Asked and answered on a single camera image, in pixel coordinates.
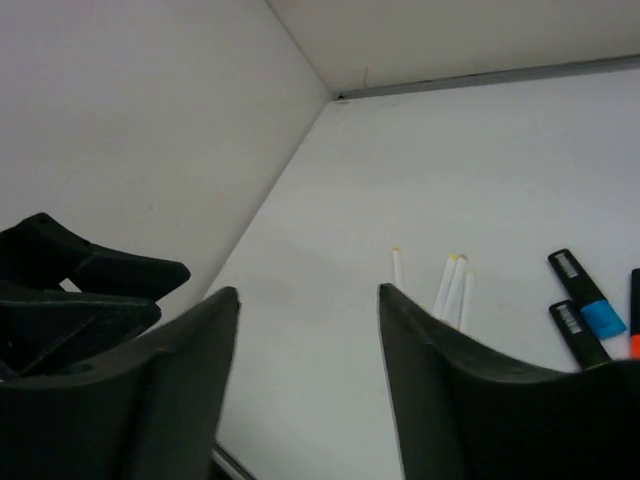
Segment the white pen pale yellow cap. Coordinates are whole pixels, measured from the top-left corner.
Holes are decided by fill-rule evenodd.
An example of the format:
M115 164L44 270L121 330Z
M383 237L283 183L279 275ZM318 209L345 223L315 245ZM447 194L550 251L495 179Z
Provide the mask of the white pen pale yellow cap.
M459 330L465 332L471 316L471 304L475 287L475 274L473 271L466 273L459 316Z

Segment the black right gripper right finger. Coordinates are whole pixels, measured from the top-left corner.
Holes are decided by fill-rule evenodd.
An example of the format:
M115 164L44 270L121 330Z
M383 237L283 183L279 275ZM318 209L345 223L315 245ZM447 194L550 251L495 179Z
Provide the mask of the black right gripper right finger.
M394 285L378 316L408 479L635 479L639 365L532 365L433 318Z

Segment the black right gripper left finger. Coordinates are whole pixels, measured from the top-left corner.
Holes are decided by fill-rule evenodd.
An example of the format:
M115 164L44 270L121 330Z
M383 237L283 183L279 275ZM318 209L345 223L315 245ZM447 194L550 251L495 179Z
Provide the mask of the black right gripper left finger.
M208 478L238 322L224 287L61 374L2 383L2 478Z

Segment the black highlighter blue cap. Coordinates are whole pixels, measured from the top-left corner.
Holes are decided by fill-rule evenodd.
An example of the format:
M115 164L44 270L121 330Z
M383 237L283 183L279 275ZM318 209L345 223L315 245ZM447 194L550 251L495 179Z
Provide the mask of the black highlighter blue cap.
M553 252L547 259L569 298L598 339L606 340L626 332L626 325L607 297L569 249Z

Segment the black highlighter yellow cap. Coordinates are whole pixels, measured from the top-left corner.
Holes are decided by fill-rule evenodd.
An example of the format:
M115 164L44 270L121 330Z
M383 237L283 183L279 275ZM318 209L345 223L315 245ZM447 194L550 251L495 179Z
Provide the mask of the black highlighter yellow cap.
M571 301L551 305L549 314L581 370L607 364L611 357Z

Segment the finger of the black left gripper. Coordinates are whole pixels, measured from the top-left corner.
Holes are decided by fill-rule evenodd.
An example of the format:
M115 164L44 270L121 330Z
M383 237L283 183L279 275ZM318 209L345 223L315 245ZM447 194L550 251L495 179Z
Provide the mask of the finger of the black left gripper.
M61 290L158 301L186 283L177 261L133 255L92 243L42 212L1 232L1 279L34 290Z
M152 300L101 294L1 289L1 376L53 375L155 325Z

